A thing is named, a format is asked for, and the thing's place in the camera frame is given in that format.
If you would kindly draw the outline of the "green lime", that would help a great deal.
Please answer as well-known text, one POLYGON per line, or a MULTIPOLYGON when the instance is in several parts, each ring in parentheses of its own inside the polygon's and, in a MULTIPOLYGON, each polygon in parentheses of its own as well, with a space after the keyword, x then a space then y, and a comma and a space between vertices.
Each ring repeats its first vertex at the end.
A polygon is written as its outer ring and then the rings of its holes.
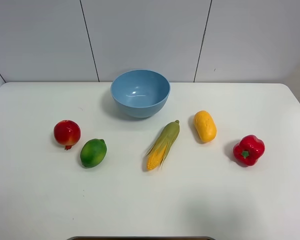
POLYGON ((80 161, 83 167, 93 168, 105 158, 107 145, 103 139, 91 139, 85 143, 80 152, 80 161))

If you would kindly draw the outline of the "yellow mango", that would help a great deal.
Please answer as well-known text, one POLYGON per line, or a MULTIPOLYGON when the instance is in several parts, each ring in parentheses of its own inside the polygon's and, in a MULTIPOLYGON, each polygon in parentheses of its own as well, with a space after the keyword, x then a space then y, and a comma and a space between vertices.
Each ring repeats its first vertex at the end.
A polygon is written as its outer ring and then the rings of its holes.
POLYGON ((203 143, 209 143, 217 135, 217 127, 212 116, 205 110, 201 110, 194 115, 193 124, 203 143))

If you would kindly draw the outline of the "corn cob with husk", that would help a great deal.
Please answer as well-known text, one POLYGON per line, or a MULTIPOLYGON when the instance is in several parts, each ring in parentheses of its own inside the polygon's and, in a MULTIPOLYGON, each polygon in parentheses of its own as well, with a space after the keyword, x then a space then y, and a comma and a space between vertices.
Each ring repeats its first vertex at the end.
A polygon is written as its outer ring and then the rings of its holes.
POLYGON ((161 131, 159 137, 146 154, 146 170, 152 171, 163 165, 172 145, 180 133, 180 121, 168 123, 161 131))

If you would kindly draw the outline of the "blue plastic bowl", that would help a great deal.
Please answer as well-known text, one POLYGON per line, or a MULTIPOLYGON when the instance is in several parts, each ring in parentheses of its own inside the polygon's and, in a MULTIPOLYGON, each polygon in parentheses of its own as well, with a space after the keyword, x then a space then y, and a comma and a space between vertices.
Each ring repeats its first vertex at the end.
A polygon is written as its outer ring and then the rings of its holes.
POLYGON ((169 81, 151 70, 131 70, 118 76, 110 92, 119 110, 130 117, 149 118, 158 113, 168 100, 169 81))

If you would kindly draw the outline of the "red pomegranate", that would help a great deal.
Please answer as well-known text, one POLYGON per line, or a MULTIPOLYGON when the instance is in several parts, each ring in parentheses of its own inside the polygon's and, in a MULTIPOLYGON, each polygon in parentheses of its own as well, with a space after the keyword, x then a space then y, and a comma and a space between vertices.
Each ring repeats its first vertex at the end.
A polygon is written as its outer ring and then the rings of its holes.
POLYGON ((58 144, 64 146, 65 150, 70 150, 81 138, 81 129, 72 120, 62 120, 53 129, 53 136, 58 144))

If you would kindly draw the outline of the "red bell pepper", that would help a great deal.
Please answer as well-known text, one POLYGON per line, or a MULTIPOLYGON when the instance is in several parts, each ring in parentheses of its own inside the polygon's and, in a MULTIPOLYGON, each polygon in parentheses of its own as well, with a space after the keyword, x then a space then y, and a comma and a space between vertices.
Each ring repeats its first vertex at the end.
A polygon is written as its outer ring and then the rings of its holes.
POLYGON ((233 147, 235 159, 244 166, 251 167, 257 163, 265 152, 264 142, 255 135, 247 135, 233 147))

